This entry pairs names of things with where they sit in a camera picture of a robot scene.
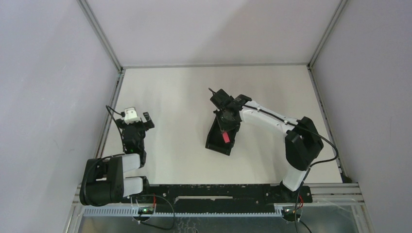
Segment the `red handled black screwdriver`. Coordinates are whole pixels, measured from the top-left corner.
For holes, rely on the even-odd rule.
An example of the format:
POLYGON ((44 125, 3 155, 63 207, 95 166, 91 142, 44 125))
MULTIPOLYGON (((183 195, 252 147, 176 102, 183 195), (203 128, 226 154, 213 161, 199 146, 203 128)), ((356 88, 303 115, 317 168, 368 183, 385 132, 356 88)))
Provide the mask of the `red handled black screwdriver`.
POLYGON ((226 144, 230 143, 230 137, 229 137, 228 132, 222 132, 222 137, 223 137, 224 143, 226 144))

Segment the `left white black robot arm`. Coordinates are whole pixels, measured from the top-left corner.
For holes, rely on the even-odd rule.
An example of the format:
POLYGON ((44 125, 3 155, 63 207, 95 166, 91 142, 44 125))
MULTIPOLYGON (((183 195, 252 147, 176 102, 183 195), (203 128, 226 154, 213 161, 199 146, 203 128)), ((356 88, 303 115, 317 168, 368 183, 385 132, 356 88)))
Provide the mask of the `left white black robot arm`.
POLYGON ((99 159, 89 159, 80 188, 82 205, 100 207, 119 203, 127 196, 134 196, 140 202, 147 202, 152 190, 146 176, 126 177, 126 172, 143 168, 146 163, 144 138, 154 123, 149 113, 140 117, 125 116, 117 119, 124 153, 99 159))

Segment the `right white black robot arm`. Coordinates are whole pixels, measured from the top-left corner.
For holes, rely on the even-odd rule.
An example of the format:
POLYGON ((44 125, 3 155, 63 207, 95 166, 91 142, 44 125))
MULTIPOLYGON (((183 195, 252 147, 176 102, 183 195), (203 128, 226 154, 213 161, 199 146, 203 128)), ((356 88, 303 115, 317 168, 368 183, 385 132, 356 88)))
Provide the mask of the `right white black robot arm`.
POLYGON ((310 164, 324 147, 313 121, 296 119, 269 110, 246 95, 236 98, 223 89, 212 91, 210 101, 216 107, 214 121, 206 138, 206 149, 229 156, 242 123, 276 133, 285 143, 286 175, 272 194, 282 202, 299 201, 300 187, 310 164))

